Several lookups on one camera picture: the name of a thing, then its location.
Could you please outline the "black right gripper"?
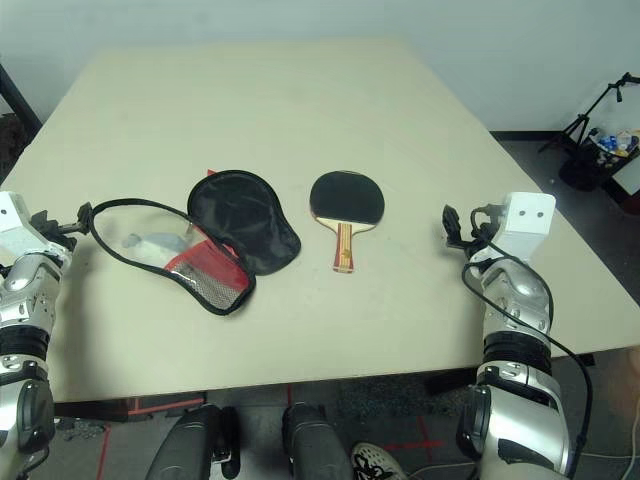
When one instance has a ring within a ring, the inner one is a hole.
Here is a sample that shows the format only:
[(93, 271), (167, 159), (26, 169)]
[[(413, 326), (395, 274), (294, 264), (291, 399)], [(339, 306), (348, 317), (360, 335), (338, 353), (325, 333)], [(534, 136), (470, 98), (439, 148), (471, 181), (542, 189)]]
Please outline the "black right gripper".
[(459, 249), (466, 256), (474, 256), (480, 250), (489, 246), (499, 229), (499, 222), (491, 219), (489, 222), (472, 222), (471, 240), (456, 239), (461, 237), (461, 226), (457, 210), (450, 205), (445, 205), (442, 211), (442, 225), (447, 235), (446, 246)]

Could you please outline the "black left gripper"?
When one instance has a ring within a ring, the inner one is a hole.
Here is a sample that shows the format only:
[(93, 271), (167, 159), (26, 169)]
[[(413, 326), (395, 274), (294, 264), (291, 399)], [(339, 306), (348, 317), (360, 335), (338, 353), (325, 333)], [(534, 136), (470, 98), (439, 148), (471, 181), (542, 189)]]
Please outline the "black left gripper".
[(30, 225), (50, 242), (74, 251), (77, 240), (72, 237), (72, 234), (90, 231), (92, 212), (91, 203), (86, 202), (78, 209), (76, 223), (62, 225), (57, 220), (49, 219), (47, 211), (40, 211), (31, 216)]

